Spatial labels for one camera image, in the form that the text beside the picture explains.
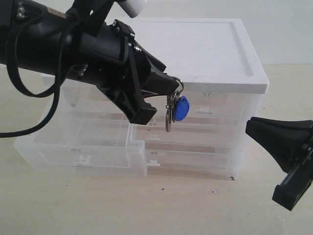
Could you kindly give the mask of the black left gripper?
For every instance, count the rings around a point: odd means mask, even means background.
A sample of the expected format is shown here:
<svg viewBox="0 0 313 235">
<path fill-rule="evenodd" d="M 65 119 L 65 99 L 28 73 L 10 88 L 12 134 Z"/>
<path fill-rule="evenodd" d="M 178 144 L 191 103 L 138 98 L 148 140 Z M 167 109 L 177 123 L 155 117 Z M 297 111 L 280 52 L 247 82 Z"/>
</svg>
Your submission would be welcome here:
<svg viewBox="0 0 313 235">
<path fill-rule="evenodd" d="M 166 74 L 166 66 L 119 20 L 78 26 L 78 62 L 87 66 L 80 81 L 94 85 L 134 124 L 147 124 L 157 112 L 146 98 L 170 96 L 179 87 L 178 79 Z"/>
</svg>

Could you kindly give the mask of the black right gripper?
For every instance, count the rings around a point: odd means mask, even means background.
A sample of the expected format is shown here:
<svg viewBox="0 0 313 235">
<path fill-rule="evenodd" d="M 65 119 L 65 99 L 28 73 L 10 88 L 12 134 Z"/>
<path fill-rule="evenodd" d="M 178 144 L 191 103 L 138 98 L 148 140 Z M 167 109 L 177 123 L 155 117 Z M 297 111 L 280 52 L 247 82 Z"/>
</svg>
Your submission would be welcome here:
<svg viewBox="0 0 313 235">
<path fill-rule="evenodd" d="M 246 134 L 287 174 L 275 187 L 272 200 L 291 211 L 313 181 L 313 121 L 251 117 Z"/>
</svg>

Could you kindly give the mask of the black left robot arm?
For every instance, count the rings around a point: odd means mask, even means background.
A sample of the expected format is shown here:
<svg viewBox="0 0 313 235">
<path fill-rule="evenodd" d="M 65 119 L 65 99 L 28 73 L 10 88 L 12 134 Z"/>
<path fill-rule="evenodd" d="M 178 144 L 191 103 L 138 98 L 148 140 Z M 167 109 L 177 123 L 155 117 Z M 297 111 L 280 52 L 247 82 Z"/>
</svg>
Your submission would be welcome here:
<svg viewBox="0 0 313 235">
<path fill-rule="evenodd" d="M 111 0 L 76 0 L 59 12 L 32 0 L 0 3 L 0 62 L 10 68 L 94 85 L 127 117 L 147 124 L 156 108 L 145 100 L 172 95 L 176 77 L 142 48 L 120 20 L 107 24 Z"/>
</svg>

